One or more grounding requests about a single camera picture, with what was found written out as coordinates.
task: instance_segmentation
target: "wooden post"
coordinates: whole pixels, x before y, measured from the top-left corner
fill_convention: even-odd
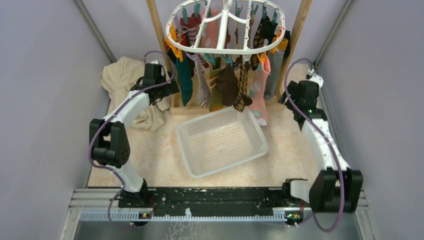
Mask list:
[[[284,77],[286,75],[287,69],[290,65],[290,60],[292,59],[292,55],[295,52],[296,44],[298,43],[299,36],[301,35],[302,28],[304,26],[306,17],[309,12],[309,8],[311,7],[312,0],[302,0],[299,6],[299,10],[297,11],[296,20],[294,21],[294,26],[291,31],[291,42],[290,42],[290,54],[286,59],[282,61],[281,69],[278,75],[278,85],[277,85],[277,99],[280,99],[284,90],[281,88],[283,85]]]
[[[165,43],[165,35],[162,29],[161,19],[159,17],[158,8],[156,7],[155,0],[146,0],[148,11],[150,12],[151,22],[153,23],[154,31],[156,32],[157,41],[159,42],[160,50],[163,53],[167,53],[167,47]],[[172,71],[173,67],[169,59],[164,56],[166,69]]]

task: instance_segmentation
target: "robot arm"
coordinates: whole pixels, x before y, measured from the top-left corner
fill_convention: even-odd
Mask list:
[[[128,128],[133,120],[150,104],[155,104],[162,98],[179,91],[175,80],[171,80],[163,86],[140,92],[147,87],[166,82],[166,76],[162,75],[162,69],[163,67],[158,61],[147,63],[144,76],[138,79],[126,99],[110,114],[102,119],[93,119],[90,122],[91,141],[103,123],[114,116],[101,130],[98,138],[94,140],[91,155],[100,165],[107,166],[119,174],[125,183],[123,190],[127,193],[140,193],[143,186],[147,188],[144,179],[139,176],[131,162],[128,161],[130,157],[130,144],[127,138]]]
[[[291,81],[287,87],[288,91],[297,107],[324,132],[328,142],[332,145],[344,177],[345,204],[343,211],[354,212],[362,188],[362,174],[358,170],[352,170],[346,163],[334,143],[325,112],[316,107],[318,92],[323,86],[323,78],[313,71],[308,74],[307,78],[309,79],[299,83]],[[279,102],[283,104],[286,97],[284,93]],[[330,152],[329,143],[314,126],[293,108],[289,101],[285,105],[293,111],[294,119],[309,141],[320,172],[313,183],[305,179],[288,179],[283,186],[292,197],[309,203],[313,212],[335,213],[339,209],[341,193],[340,186],[337,186],[339,180],[338,167]]]

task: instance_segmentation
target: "gray sock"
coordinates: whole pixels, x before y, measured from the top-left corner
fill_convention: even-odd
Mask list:
[[[271,73],[266,79],[265,92],[263,98],[266,100],[271,100],[277,91],[278,77],[280,73],[281,64],[283,62],[284,52],[280,49],[272,54],[270,51],[266,54],[269,59],[269,64],[271,65]]]

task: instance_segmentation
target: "white plastic basket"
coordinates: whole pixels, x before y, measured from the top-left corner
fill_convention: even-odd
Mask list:
[[[256,159],[268,144],[248,107],[214,111],[181,123],[176,136],[184,164],[193,178],[201,178]]]

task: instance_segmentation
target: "drying rack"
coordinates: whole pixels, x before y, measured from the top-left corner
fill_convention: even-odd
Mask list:
[[[243,1],[243,2],[248,2],[248,9],[247,9],[247,18],[243,19],[240,18],[234,14],[231,13],[231,9],[232,9],[232,5],[233,5],[233,0],[222,0],[222,11],[212,17],[208,17],[207,13],[209,12],[209,9],[211,7],[211,2],[213,0],[207,0],[206,4],[205,4],[205,14],[203,15],[202,18],[202,22],[199,25],[199,33],[196,36],[196,41],[195,44],[193,46],[184,46],[179,44],[177,41],[175,41],[171,36],[172,33],[172,27],[173,27],[173,21],[174,18],[176,16],[176,14],[178,13],[178,11],[180,11],[183,7],[187,6],[187,5],[191,5],[191,4],[195,4],[196,0],[187,0],[181,4],[179,4],[174,11],[171,13],[169,21],[166,24],[165,27],[165,32],[166,32],[166,36],[168,37],[168,41],[176,48],[185,51],[185,52],[189,52],[189,53],[202,53],[202,54],[229,54],[229,55],[242,55],[242,56],[249,56],[249,55],[253,55],[253,54],[260,54],[263,52],[266,52],[268,50],[274,49],[278,46],[278,44],[283,40],[283,36],[284,36],[284,31],[286,30],[286,25],[285,25],[285,15],[284,12],[281,10],[281,8],[276,5],[275,3],[269,1],[269,0],[239,0],[239,1]],[[165,41],[165,35],[164,35],[164,31],[162,28],[162,23],[159,17],[159,13],[158,13],[158,8],[156,6],[156,1],[155,0],[146,0],[147,2],[147,6],[150,12],[150,16],[151,16],[151,21],[153,23],[153,27],[154,30],[156,32],[156,37],[157,40],[159,42],[160,45],[160,49],[162,52],[166,53],[167,52],[167,44]],[[250,20],[250,12],[252,10],[252,3],[256,3],[256,4],[261,4],[261,5],[266,5],[266,6],[270,6],[273,9],[275,9],[275,11],[278,13],[279,18],[278,18],[278,25],[279,27],[281,27],[281,37],[277,37],[277,39],[275,41],[273,41],[272,43],[263,46],[261,48],[255,48],[255,49],[250,49],[248,47],[248,42],[249,42],[249,20]],[[284,108],[284,106],[280,103],[277,102],[277,99],[279,99],[281,97],[281,95],[283,94],[283,90],[282,90],[282,84],[283,84],[283,79],[284,79],[284,75],[286,74],[286,71],[289,67],[290,61],[292,59],[292,55],[293,52],[296,49],[296,44],[298,42],[299,36],[301,34],[303,25],[305,23],[306,17],[308,15],[309,9],[311,7],[312,4],[312,0],[301,0],[300,2],[300,6],[299,9],[297,11],[297,15],[296,15],[296,19],[294,21],[294,25],[293,28],[291,29],[291,39],[290,39],[290,54],[289,56],[283,60],[282,64],[281,64],[281,69],[279,72],[279,76],[278,76],[278,85],[277,85],[277,91],[276,91],[276,96],[269,100],[269,101],[265,101],[266,102],[266,109],[268,111],[275,111],[275,110],[282,110]],[[204,47],[199,47],[199,43],[200,43],[200,39],[201,39],[201,34],[202,31],[205,27],[205,25],[208,22],[214,21],[220,19],[220,25],[219,25],[219,35],[218,35],[218,41],[217,41],[217,46],[216,48],[204,48]],[[228,48],[224,48],[224,44],[226,41],[226,34],[227,34],[227,28],[228,28],[228,20],[229,19],[234,19],[236,22],[241,23],[241,24],[245,24],[245,31],[244,31],[244,44],[243,44],[243,48],[242,49],[228,49]],[[168,59],[165,59],[165,64],[167,69],[172,69],[172,65],[169,62]],[[193,80],[193,89],[196,89],[196,83],[195,80]],[[200,104],[195,104],[195,105],[187,105],[187,106],[183,106],[181,104],[181,95],[179,93],[177,94],[173,94],[171,97],[171,106],[170,106],[170,111],[173,115],[198,115],[198,114],[206,114],[209,112],[209,110],[207,108],[202,108]]]

